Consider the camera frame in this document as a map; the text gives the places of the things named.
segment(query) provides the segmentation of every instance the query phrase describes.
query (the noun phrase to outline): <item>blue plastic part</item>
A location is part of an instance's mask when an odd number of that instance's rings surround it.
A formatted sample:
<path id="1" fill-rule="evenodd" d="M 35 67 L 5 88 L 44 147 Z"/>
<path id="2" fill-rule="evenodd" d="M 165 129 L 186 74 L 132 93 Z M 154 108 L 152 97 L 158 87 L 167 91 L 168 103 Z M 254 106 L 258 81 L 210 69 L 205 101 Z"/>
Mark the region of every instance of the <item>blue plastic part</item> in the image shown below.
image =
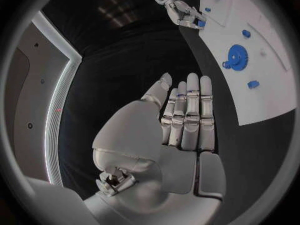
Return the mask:
<path id="1" fill-rule="evenodd" d="M 206 24 L 206 21 L 198 20 L 198 26 L 199 27 L 205 27 L 205 24 Z"/>
<path id="2" fill-rule="evenodd" d="M 235 71 L 243 70 L 248 64 L 248 53 L 242 45 L 233 45 L 228 52 L 228 61 L 223 62 L 222 66 L 226 69 L 232 68 Z"/>
<path id="3" fill-rule="evenodd" d="M 251 37 L 251 32 L 249 32 L 248 30 L 243 30 L 241 32 L 246 38 L 250 38 Z"/>
<path id="4" fill-rule="evenodd" d="M 260 82 L 253 80 L 253 81 L 248 82 L 247 84 L 248 84 L 249 89 L 255 89 L 256 87 L 258 87 L 260 85 Z"/>

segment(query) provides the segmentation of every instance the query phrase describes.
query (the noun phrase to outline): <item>white light strip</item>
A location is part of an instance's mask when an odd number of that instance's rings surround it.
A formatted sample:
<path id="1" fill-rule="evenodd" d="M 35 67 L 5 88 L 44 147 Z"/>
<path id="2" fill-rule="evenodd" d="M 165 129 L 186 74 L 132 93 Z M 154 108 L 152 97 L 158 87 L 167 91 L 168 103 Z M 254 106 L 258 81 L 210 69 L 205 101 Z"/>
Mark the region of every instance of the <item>white light strip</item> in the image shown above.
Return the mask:
<path id="1" fill-rule="evenodd" d="M 62 109 L 64 107 L 70 85 L 82 57 L 40 11 L 35 15 L 32 23 L 57 49 L 69 58 L 53 91 L 44 132 L 44 156 L 48 180 L 51 184 L 62 186 L 58 157 L 58 137 L 62 112 L 60 111 L 57 115 L 56 108 Z"/>

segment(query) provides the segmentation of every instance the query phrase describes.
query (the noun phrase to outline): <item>blue gear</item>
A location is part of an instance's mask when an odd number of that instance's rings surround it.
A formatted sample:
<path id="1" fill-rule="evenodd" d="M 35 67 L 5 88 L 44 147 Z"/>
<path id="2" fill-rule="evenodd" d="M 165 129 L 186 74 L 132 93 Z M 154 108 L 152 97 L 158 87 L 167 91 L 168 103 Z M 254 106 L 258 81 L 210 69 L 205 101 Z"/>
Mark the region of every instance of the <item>blue gear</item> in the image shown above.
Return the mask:
<path id="1" fill-rule="evenodd" d="M 228 53 L 228 61 L 223 63 L 226 69 L 232 68 L 235 71 L 243 70 L 248 64 L 248 53 L 241 45 L 233 45 Z"/>

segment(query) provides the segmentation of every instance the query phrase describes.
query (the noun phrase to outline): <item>white panel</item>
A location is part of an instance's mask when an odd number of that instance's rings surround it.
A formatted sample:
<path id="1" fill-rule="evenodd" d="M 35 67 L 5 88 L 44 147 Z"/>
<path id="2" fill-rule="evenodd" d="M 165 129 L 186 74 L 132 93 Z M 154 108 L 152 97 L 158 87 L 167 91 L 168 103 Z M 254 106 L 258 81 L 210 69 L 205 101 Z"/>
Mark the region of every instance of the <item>white panel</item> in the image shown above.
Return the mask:
<path id="1" fill-rule="evenodd" d="M 228 0 L 200 1 L 200 10 L 207 22 L 199 36 L 228 83 L 238 124 L 264 121 L 293 110 L 296 90 L 288 51 L 259 7 L 251 0 L 230 0 L 231 4 Z M 211 12 L 206 12 L 206 7 L 211 8 Z M 242 30 L 250 31 L 251 37 L 244 37 Z M 248 64 L 242 71 L 222 67 L 235 44 L 242 45 L 248 52 Z M 249 89 L 247 83 L 253 80 L 260 85 Z"/>

